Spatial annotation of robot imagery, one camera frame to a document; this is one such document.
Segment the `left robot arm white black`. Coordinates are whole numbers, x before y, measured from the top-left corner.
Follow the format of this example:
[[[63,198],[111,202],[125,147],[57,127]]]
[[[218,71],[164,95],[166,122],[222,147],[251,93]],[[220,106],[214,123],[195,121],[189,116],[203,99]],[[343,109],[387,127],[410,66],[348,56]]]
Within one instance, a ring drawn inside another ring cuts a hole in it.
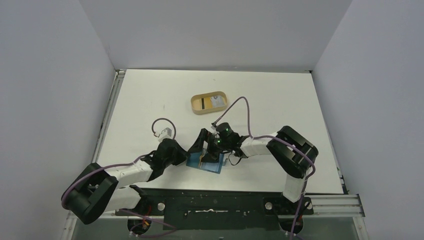
[[[65,190],[61,205],[86,225],[108,211],[128,209],[141,215],[147,211],[148,200],[135,184],[151,182],[170,165],[177,166],[189,158],[190,154],[176,140],[166,138],[156,150],[130,163],[91,163]]]

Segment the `blue leather card holder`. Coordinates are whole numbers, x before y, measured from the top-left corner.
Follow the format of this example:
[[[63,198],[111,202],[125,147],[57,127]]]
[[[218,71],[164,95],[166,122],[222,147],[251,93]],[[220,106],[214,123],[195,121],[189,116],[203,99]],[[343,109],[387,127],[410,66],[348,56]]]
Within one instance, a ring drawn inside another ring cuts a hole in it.
[[[186,161],[186,166],[210,173],[220,174],[222,167],[227,163],[225,155],[221,153],[219,155],[218,162],[206,162],[203,160],[203,157],[205,156],[206,149],[203,149],[202,152],[191,153],[190,157]]]

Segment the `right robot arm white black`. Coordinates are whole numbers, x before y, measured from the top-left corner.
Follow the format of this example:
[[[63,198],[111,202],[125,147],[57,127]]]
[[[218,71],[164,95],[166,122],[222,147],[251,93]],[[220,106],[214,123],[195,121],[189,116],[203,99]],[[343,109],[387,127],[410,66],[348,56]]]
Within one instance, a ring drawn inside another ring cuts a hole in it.
[[[227,122],[215,126],[214,133],[201,129],[188,153],[199,163],[218,163],[225,153],[240,159],[273,156],[286,172],[281,207],[289,214],[301,207],[300,198],[307,179],[315,172],[314,163],[319,155],[310,141],[288,125],[270,135],[252,137],[238,134]]]

